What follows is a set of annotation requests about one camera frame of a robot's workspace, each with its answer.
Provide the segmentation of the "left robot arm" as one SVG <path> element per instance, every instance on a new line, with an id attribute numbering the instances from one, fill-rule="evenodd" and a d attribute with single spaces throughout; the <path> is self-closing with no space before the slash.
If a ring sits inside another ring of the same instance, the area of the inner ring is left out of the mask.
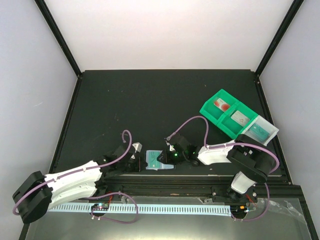
<path id="1" fill-rule="evenodd" d="M 129 148 L 119 146 L 115 151 L 58 173 L 33 172 L 14 192 L 13 214 L 25 224 L 43 217 L 48 210 L 78 199 L 103 199 L 108 192 L 107 179 L 145 169 L 141 158 L 142 144 Z"/>

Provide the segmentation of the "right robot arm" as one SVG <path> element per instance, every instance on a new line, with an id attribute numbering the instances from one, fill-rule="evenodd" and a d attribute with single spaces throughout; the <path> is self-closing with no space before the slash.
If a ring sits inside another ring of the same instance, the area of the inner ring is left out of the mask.
<path id="1" fill-rule="evenodd" d="M 269 174 L 280 165 L 278 157 L 265 145 L 245 134 L 234 140 L 215 145 L 192 145 L 185 137 L 176 134 L 166 141 L 167 149 L 157 157 L 166 165 L 189 163 L 195 167 L 212 164 L 231 164 L 237 169 L 228 198 L 240 201 L 250 187 L 267 182 Z"/>

